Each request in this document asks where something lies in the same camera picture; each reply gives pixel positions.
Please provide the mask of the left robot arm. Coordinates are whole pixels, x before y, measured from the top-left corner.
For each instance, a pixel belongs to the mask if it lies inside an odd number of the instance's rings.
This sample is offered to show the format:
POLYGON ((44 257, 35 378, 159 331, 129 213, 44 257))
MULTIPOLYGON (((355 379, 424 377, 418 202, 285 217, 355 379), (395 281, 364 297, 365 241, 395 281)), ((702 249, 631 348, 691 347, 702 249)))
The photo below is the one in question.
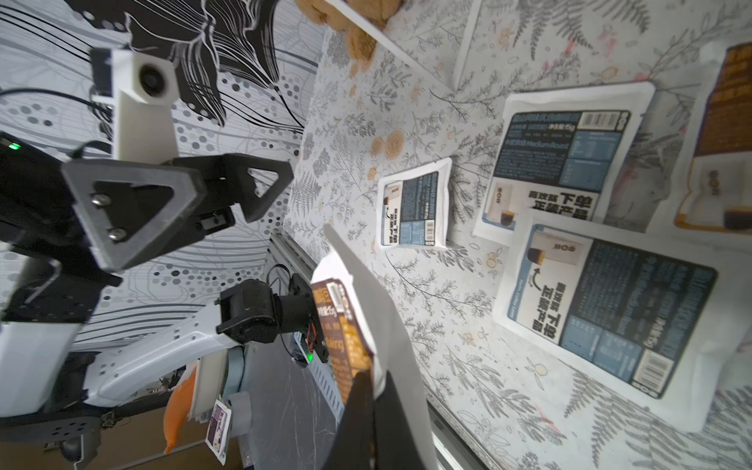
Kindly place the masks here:
POLYGON ((3 133, 1 239, 22 266, 1 307, 2 419, 65 436, 86 409, 119 409, 206 354, 311 327, 309 292, 179 255, 265 217, 292 179, 242 154, 63 162, 3 133))

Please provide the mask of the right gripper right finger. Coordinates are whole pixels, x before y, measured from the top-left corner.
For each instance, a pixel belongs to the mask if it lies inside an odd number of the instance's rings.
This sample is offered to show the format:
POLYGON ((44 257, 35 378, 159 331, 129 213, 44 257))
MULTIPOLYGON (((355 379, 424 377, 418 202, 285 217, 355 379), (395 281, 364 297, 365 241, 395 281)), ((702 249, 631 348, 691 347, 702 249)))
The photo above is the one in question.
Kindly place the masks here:
POLYGON ((425 469, 390 373, 384 392, 374 401, 374 442, 375 469, 425 469))

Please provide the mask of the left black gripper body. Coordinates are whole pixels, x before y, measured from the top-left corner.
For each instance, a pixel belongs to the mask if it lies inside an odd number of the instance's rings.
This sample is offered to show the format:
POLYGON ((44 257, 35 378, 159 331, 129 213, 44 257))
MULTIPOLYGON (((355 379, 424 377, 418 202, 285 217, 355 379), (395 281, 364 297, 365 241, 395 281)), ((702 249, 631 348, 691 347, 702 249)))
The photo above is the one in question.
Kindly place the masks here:
POLYGON ((293 181, 291 164, 243 154, 164 164, 78 160, 62 166, 100 268, 121 272, 231 227, 238 205, 262 219, 293 181))

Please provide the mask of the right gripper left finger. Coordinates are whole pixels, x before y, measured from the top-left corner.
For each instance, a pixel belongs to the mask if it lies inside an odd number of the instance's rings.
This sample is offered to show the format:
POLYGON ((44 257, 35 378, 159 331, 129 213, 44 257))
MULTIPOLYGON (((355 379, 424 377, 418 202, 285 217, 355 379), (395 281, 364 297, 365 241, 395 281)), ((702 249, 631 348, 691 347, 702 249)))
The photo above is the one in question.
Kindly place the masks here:
POLYGON ((356 374, 345 410, 321 470, 368 470, 372 468, 374 397, 368 372, 356 374))

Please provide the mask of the brown coffee bag front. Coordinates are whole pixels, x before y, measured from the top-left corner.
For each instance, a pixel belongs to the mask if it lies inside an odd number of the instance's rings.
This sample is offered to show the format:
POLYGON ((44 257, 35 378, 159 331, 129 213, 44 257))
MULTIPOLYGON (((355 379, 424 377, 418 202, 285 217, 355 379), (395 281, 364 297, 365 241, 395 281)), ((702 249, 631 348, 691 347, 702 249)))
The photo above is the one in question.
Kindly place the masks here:
POLYGON ((311 289, 344 405, 356 374, 370 374, 375 401, 390 373, 425 469, 435 469, 425 386, 407 327, 389 292, 335 229, 327 225, 323 233, 331 250, 315 268, 311 289))

